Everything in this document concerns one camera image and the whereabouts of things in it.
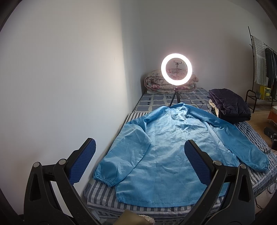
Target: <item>folded dark jacket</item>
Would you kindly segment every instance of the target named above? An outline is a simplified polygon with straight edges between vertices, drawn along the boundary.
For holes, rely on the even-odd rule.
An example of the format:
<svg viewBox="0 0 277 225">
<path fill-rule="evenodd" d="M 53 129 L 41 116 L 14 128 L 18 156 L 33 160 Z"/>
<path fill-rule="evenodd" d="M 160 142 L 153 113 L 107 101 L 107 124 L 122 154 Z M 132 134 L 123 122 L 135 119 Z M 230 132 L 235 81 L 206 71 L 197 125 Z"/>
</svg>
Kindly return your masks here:
<svg viewBox="0 0 277 225">
<path fill-rule="evenodd" d="M 209 94 L 219 110 L 219 118 L 232 124 L 251 119 L 250 109 L 243 98 L 231 90 L 212 89 Z"/>
</svg>

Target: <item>jacket sleeve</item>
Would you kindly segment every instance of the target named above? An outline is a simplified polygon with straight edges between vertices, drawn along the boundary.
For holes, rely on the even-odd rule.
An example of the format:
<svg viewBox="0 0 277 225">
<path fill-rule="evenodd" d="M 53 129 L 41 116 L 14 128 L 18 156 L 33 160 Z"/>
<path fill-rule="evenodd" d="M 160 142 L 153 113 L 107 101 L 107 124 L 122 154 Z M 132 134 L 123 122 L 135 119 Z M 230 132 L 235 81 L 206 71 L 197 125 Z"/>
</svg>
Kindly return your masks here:
<svg viewBox="0 0 277 225">
<path fill-rule="evenodd" d="M 144 130 L 125 124 L 107 155 L 98 164 L 93 178 L 114 186 L 122 181 L 143 158 L 151 144 Z"/>
<path fill-rule="evenodd" d="M 190 113 L 193 116 L 210 124 L 223 145 L 235 154 L 241 162 L 258 172 L 268 170 L 267 155 L 250 142 L 234 125 L 201 109 L 193 106 L 187 107 L 191 108 Z"/>
</svg>

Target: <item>striped bed sheet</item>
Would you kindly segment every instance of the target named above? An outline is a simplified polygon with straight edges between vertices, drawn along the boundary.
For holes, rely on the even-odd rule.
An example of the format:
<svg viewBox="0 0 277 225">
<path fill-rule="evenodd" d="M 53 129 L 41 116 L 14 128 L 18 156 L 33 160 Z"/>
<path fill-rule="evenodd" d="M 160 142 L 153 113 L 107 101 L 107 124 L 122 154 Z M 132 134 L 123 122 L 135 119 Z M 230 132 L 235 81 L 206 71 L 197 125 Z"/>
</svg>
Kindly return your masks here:
<svg viewBox="0 0 277 225">
<path fill-rule="evenodd" d="M 129 122 L 146 114 L 148 114 L 148 112 L 133 112 L 129 114 L 126 122 Z M 255 172 L 253 169 L 248 167 L 254 195 L 258 196 L 267 187 L 269 187 L 276 181 L 277 158 L 271 152 L 266 142 L 256 131 L 254 131 L 254 129 L 247 122 L 238 123 L 235 124 L 235 126 L 254 145 L 256 145 L 261 151 L 268 155 L 270 165 L 267 172 Z M 194 206 L 189 205 L 171 208 L 147 208 L 120 203 L 116 200 L 114 187 L 108 187 L 107 185 L 92 178 L 83 191 L 83 197 L 89 209 L 94 210 L 101 219 L 105 219 L 111 224 L 115 222 L 116 219 L 118 219 L 118 217 L 124 212 L 125 209 L 129 209 L 134 213 L 143 214 L 154 218 L 156 225 L 175 225 L 182 221 L 184 216 L 186 216 L 191 208 Z M 211 214 L 218 210 L 222 200 L 223 197 L 219 197 L 217 199 L 215 205 L 211 210 Z"/>
</svg>

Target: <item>yellow box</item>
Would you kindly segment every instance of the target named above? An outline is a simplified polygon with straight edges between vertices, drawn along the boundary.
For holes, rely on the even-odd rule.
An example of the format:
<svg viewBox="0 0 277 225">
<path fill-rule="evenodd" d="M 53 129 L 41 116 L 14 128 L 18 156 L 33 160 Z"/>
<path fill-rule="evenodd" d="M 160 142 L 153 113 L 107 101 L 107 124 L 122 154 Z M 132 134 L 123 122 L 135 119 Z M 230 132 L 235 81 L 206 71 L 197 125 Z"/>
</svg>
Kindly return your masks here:
<svg viewBox="0 0 277 225">
<path fill-rule="evenodd" d="M 270 99 L 271 88 L 260 86 L 260 93 L 261 93 L 261 99 L 262 100 L 269 100 Z"/>
</svg>

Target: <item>ring light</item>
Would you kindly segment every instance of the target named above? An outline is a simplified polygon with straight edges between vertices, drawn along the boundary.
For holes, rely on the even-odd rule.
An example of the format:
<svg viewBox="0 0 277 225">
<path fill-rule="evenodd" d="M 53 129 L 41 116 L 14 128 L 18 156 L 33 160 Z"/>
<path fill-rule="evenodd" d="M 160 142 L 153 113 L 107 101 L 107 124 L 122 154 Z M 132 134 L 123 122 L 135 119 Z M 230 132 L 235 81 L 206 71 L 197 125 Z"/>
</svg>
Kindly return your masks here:
<svg viewBox="0 0 277 225">
<path fill-rule="evenodd" d="M 173 80 L 171 79 L 168 75 L 167 75 L 167 72 L 166 72 L 166 65 L 168 63 L 169 60 L 173 59 L 173 58 L 179 58 L 181 60 L 183 60 L 185 62 L 185 64 L 187 65 L 188 67 L 188 72 L 187 72 L 187 75 L 185 76 L 184 79 L 182 80 Z M 170 84 L 172 85 L 176 85 L 176 86 L 179 86 L 179 85 L 182 85 L 182 84 L 185 84 L 188 82 L 188 80 L 190 79 L 191 77 L 191 74 L 192 74 L 192 67 L 191 67 L 191 63 L 190 61 L 187 59 L 187 57 L 181 55 L 181 54 L 178 54 L 178 53 L 173 53 L 173 54 L 170 54 L 168 56 L 166 56 L 163 60 L 163 62 L 161 63 L 161 74 L 163 75 L 163 78 Z"/>
</svg>

